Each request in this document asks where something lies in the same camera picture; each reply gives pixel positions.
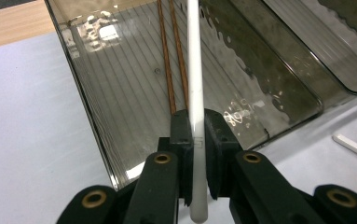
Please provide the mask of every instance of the white ceramic rod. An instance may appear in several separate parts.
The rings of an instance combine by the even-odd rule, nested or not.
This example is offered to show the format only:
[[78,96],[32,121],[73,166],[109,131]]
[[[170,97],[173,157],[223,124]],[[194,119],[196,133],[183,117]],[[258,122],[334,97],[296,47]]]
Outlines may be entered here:
[[332,136],[335,142],[339,143],[341,146],[346,147],[347,149],[355,152],[357,154],[357,143],[350,140],[348,137],[343,134],[336,133]]
[[208,218],[204,142],[204,103],[201,72],[199,0],[187,0],[187,43],[189,70],[189,119],[195,144],[190,218],[203,223]]

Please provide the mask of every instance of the glass panel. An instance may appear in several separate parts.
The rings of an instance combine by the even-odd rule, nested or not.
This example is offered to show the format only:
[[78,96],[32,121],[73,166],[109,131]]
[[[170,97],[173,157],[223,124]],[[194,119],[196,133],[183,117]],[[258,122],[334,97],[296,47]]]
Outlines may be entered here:
[[[170,135],[157,3],[115,5],[69,20],[59,4],[47,3],[111,179],[120,189],[140,173],[158,138]],[[163,1],[162,8],[177,109],[185,109],[169,3]],[[175,8],[187,60],[185,1],[176,1]],[[321,112],[315,94],[237,9],[202,1],[199,13],[204,103],[224,115],[244,149]]]
[[357,92],[357,55],[301,1],[264,0],[332,73]]

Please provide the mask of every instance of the screw hole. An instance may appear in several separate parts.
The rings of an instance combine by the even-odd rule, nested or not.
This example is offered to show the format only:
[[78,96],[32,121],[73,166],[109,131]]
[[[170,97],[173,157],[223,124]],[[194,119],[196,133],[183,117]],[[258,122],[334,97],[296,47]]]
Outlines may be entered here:
[[154,158],[155,163],[164,164],[168,163],[172,158],[167,154],[159,154]]
[[261,161],[261,158],[258,155],[253,154],[253,153],[246,153],[244,155],[244,159],[251,163],[258,163]]
[[357,202],[355,198],[352,197],[352,195],[340,189],[331,189],[326,192],[326,196],[332,202],[339,204],[343,207],[353,208],[357,205]]
[[106,200],[104,191],[96,189],[89,192],[83,199],[82,205],[86,208],[95,208],[102,205]]

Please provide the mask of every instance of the black plastic part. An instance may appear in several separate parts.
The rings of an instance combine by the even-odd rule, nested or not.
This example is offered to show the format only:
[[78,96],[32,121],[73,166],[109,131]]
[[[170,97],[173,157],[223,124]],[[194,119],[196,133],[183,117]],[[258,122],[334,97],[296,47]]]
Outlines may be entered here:
[[207,182],[216,200],[218,196],[230,195],[233,186],[230,164],[242,148],[221,114],[210,109],[205,109],[204,113]]
[[160,151],[147,157],[123,223],[176,223],[178,158]]
[[229,208],[234,223],[236,224],[258,224],[256,215],[251,205],[245,199],[240,186],[235,185],[230,195]]
[[264,155],[242,151],[236,164],[236,180],[259,223],[324,223]]
[[172,115],[169,151],[179,158],[180,197],[186,205],[192,203],[193,137],[187,110]]
[[327,223],[357,223],[357,193],[336,185],[319,186],[314,192],[315,209]]
[[114,222],[117,193],[106,186],[92,186],[81,190],[67,205],[58,224],[104,224]]

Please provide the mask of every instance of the copper rod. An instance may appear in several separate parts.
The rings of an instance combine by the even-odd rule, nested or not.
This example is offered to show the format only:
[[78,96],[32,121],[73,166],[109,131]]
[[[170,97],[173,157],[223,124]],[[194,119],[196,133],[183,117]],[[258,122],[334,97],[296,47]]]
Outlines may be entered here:
[[164,17],[163,11],[161,9],[161,0],[158,0],[158,18],[161,31],[161,42],[163,44],[164,68],[166,70],[167,92],[169,94],[170,112],[174,114],[176,111],[176,106],[174,98],[174,88],[172,86],[172,69],[170,68],[169,49],[167,48],[166,31],[164,30]]
[[189,96],[188,96],[185,60],[184,60],[184,55],[182,53],[181,39],[178,33],[178,24],[177,24],[177,19],[175,18],[174,3],[172,2],[172,0],[170,0],[170,12],[172,14],[172,28],[175,36],[175,46],[177,48],[179,71],[181,73],[181,81],[182,81],[182,89],[184,91],[184,97],[185,97],[185,105],[186,105],[186,109],[189,109]]

